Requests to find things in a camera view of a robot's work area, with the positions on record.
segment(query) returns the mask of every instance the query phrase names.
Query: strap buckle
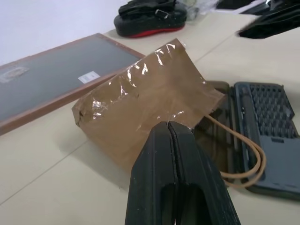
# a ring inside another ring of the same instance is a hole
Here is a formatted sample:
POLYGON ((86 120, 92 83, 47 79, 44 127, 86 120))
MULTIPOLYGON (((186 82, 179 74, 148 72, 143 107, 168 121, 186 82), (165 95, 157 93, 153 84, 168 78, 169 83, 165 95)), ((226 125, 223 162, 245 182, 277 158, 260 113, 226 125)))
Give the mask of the strap buckle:
POLYGON ((165 11, 163 11, 163 10, 160 10, 160 9, 157 9, 157 10, 155 11, 155 15, 157 15, 158 17, 161 17, 161 18, 163 18, 163 19, 166 19, 166 18, 168 18, 168 16, 169 16, 169 14, 168 14, 167 12, 165 12, 165 11))

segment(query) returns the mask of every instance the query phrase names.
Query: white table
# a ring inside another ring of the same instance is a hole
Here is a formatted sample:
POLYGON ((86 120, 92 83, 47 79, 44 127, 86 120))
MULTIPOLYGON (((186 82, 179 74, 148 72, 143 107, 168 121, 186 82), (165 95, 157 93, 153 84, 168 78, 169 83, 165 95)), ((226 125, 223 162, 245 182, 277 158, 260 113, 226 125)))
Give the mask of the white table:
MULTIPOLYGON (((236 37, 253 18, 211 14, 175 33, 106 35, 143 54, 178 38, 207 80, 284 84, 300 130, 300 29, 266 40, 236 37)), ((129 178, 75 125, 73 105, 0 137, 0 224, 124 224, 129 178)), ((228 191, 243 225, 300 221, 298 202, 228 191)))

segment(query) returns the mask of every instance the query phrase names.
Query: brown paper package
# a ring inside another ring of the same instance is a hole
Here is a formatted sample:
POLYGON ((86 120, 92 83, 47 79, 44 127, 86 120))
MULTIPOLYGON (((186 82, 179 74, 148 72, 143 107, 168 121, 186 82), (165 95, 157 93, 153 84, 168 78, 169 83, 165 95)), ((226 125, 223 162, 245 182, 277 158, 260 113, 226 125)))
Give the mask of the brown paper package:
POLYGON ((175 39, 79 99, 72 110, 84 133, 130 172, 156 124, 173 120, 193 128, 223 97, 175 39))

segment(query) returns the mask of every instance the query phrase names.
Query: brown frame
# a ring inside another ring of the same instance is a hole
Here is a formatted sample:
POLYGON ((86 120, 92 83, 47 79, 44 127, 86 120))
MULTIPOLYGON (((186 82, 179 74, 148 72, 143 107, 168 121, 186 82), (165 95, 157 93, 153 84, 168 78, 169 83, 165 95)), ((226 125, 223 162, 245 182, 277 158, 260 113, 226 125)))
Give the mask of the brown frame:
MULTIPOLYGON (((110 39, 109 37, 107 36, 104 36, 103 34, 94 34, 94 35, 91 35, 91 36, 96 36, 98 38, 101 38, 101 39, 104 39, 106 41, 109 41, 111 42, 112 44, 114 45, 117 45, 118 47, 122 48, 123 50, 129 52, 130 54, 138 57, 138 58, 143 58, 144 55, 115 41, 115 40, 112 40, 110 39)), ((88 37, 84 37, 84 38, 81 38, 79 40, 76 40, 76 41, 73 41, 73 42, 70 42, 70 43, 67 43, 65 45, 61 45, 61 46, 58 46, 58 47, 55 47, 53 49, 50 49, 50 50, 47 50, 47 51, 44 51, 44 52, 40 52, 38 54, 35 54, 35 55, 32 55, 32 56, 28 56, 28 57, 25 57, 23 59, 20 59, 20 60, 17 60, 17 61, 14 61, 14 62, 10 62, 8 64, 5 64, 3 66, 0 66, 1 69, 3 68, 6 68, 6 67, 10 67, 10 66, 13 66, 15 63, 17 62, 20 62, 20 61, 23 61, 23 60, 27 60, 28 58, 34 58, 34 57, 39 57, 40 55, 42 54, 45 54, 49 51, 55 51, 56 49, 60 49, 61 47, 63 46, 67 46, 67 45, 72 45, 76 42, 79 42, 81 41, 82 39, 85 39, 85 38, 88 38, 88 37)), ((107 75, 104 75, 92 82, 89 82, 89 83, 86 83, 84 84, 83 86, 79 87, 79 88, 76 88, 66 94, 63 94, 57 98, 55 98, 54 100, 52 101, 49 101, 49 102, 46 102, 44 104, 41 104, 33 109, 30 109, 30 110, 27 110, 23 113, 20 113, 16 116, 13 116, 7 120, 3 120, 3 121, 0 121, 0 135, 3 135, 11 130, 14 130, 20 126, 23 126, 25 125, 26 123, 29 123, 41 116, 44 116, 72 101, 75 101, 77 99, 79 99, 81 96, 87 94, 88 92, 90 92, 91 90, 93 90, 94 88, 96 88, 97 86, 101 85, 102 83, 106 82, 107 80, 111 79, 112 77, 114 77, 116 74, 118 74, 119 72, 121 72, 123 69, 121 70, 118 70, 118 71, 115 71, 111 74, 107 74, 107 75)))

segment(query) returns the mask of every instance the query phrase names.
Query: label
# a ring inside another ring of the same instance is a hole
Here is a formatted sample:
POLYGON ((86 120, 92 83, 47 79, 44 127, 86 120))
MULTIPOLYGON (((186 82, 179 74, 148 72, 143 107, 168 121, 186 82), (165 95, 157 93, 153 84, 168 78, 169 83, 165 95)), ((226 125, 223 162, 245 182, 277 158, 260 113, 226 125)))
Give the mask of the label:
POLYGON ((93 81, 97 78, 99 78, 100 76, 98 74, 96 74, 94 71, 91 71, 85 75, 80 76, 78 79, 82 82, 82 83, 88 83, 90 81, 93 81))

